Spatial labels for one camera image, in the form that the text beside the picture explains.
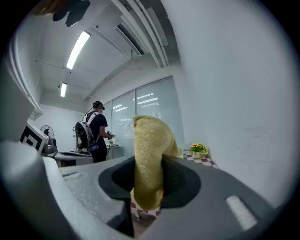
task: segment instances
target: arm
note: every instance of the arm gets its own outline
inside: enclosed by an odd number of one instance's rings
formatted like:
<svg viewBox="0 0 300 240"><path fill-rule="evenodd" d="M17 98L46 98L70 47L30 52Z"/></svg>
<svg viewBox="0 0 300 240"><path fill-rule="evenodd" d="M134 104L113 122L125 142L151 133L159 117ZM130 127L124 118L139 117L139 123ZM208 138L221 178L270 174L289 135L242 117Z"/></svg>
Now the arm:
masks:
<svg viewBox="0 0 300 240"><path fill-rule="evenodd" d="M100 127L99 134L100 134L100 136L103 137L103 138L111 139L111 135L108 135L108 134L105 132L105 127L103 127L103 126Z"/></svg>

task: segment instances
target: checkered tablecloth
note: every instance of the checkered tablecloth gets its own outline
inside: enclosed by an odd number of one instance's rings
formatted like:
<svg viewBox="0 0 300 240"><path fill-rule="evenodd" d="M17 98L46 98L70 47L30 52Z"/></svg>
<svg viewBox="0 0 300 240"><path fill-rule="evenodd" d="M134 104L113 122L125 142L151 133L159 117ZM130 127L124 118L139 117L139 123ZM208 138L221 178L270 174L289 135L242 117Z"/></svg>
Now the checkered tablecloth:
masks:
<svg viewBox="0 0 300 240"><path fill-rule="evenodd" d="M195 163L203 164L204 166L211 166L214 168L218 168L218 166L211 160L210 157L202 157L201 159L194 159L193 155L188 151L183 151L183 159L187 161L194 161ZM151 215L153 217L157 217L160 213L160 208L151 211L142 210L137 204L131 202L130 203L131 213L133 213L137 218L140 218L142 213Z"/></svg>

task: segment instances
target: white backpack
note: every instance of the white backpack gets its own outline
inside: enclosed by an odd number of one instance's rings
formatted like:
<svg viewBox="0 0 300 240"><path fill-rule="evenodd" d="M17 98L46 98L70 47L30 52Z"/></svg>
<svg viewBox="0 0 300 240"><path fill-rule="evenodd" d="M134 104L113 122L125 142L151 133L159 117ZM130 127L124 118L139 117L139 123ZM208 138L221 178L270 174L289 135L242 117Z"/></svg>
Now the white backpack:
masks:
<svg viewBox="0 0 300 240"><path fill-rule="evenodd" d="M94 112L88 122L86 122L87 114L84 116L83 121L79 121L75 125L75 135L76 135L76 144L77 144L77 149L78 152L80 151L85 151L85 152L90 152L90 148L92 145L94 145L99 137L100 133L95 141L93 137L92 130L90 128L91 122L94 120L94 118L100 113Z"/></svg>

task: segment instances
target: towel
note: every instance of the towel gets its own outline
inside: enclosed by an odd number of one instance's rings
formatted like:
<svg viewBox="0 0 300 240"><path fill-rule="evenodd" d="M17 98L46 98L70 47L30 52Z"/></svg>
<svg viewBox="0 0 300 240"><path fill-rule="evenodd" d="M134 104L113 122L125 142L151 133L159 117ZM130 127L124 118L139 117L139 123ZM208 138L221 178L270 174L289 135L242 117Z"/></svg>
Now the towel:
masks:
<svg viewBox="0 0 300 240"><path fill-rule="evenodd" d="M163 198L162 155L178 156L174 135L163 121L146 115L134 117L135 202L143 210L156 209Z"/></svg>

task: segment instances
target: ceiling light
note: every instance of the ceiling light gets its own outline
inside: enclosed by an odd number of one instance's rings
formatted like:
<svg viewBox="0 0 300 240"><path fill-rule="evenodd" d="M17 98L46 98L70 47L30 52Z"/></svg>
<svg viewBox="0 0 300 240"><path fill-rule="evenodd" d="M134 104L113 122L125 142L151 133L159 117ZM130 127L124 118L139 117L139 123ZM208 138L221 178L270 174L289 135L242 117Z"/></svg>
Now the ceiling light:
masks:
<svg viewBox="0 0 300 240"><path fill-rule="evenodd" d="M148 100L146 100L146 101L139 102L139 103L137 103L137 104L143 104L143 103L152 102L152 101L155 101L155 100L158 100L158 98L157 98L157 97L151 98L151 99L148 99Z"/></svg>
<svg viewBox="0 0 300 240"><path fill-rule="evenodd" d="M147 105L143 105L141 107L150 107L150 106L153 106L153 105L159 105L159 103L150 103L150 104L147 104Z"/></svg>
<svg viewBox="0 0 300 240"><path fill-rule="evenodd" d="M86 41L89 39L90 34L87 32L82 32L77 40L77 42L75 43L75 46L71 52L71 55L69 57L69 60L67 62L67 68L72 69L73 65L80 53L80 51L82 50L84 44L86 43Z"/></svg>
<svg viewBox="0 0 300 240"><path fill-rule="evenodd" d="M65 97L66 89L67 89L67 84L63 82L61 84L61 90L60 90L60 96L63 98Z"/></svg>
<svg viewBox="0 0 300 240"><path fill-rule="evenodd" d="M151 96L151 95L154 95L154 92L153 92L153 93L150 93L150 94L147 94L147 95L144 95L144 96L137 97L136 99L145 98L145 97Z"/></svg>
<svg viewBox="0 0 300 240"><path fill-rule="evenodd" d="M123 108L120 108L120 109L118 109L118 110L114 110L115 112L118 112L118 111L121 111L121 110L124 110L124 109L126 109L127 107L123 107Z"/></svg>
<svg viewBox="0 0 300 240"><path fill-rule="evenodd" d="M119 104L119 105L114 106L112 109L115 109L115 108L118 108L118 107L121 107L121 106L123 106L123 105Z"/></svg>

